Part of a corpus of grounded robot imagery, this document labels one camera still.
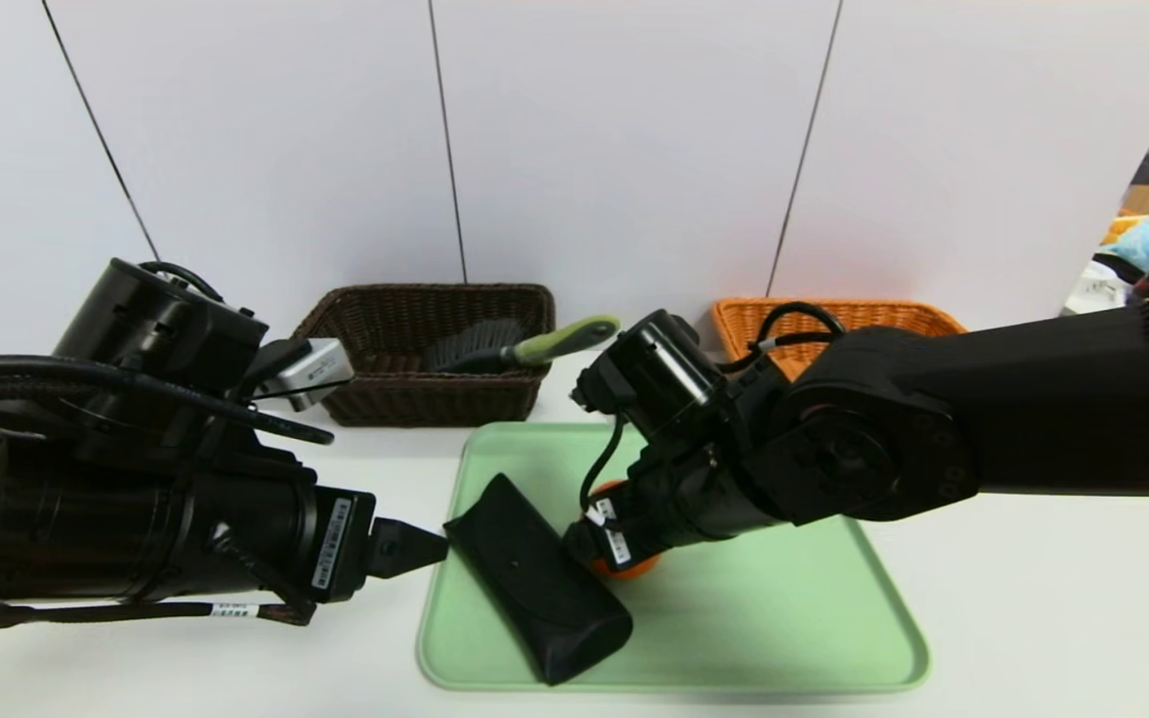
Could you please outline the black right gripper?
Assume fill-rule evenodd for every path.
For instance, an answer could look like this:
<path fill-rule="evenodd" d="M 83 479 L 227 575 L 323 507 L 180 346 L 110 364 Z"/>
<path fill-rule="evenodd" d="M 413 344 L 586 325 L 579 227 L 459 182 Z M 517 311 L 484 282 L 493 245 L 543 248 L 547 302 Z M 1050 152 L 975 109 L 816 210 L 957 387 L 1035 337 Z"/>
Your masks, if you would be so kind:
<path fill-rule="evenodd" d="M 583 566 L 601 559 L 611 573 L 633 572 L 658 555 L 735 535 L 728 518 L 738 479 L 708 461 L 635 461 L 618 482 L 584 477 L 584 520 L 562 535 Z"/>

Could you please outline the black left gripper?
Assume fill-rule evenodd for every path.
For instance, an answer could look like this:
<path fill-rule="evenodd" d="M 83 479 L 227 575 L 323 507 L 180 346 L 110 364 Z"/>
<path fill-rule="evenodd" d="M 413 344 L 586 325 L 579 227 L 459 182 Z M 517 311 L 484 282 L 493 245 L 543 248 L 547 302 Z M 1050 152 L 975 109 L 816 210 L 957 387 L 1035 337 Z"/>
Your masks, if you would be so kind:
<path fill-rule="evenodd" d="M 183 595 L 267 590 L 236 558 L 213 546 L 228 526 L 238 548 L 272 568 L 304 599 L 347 601 L 365 581 L 357 559 L 367 547 L 367 576 L 391 580 L 441 563 L 446 536 L 377 518 L 375 497 L 316 482 L 300 463 L 228 463 L 192 470 L 180 482 Z"/>

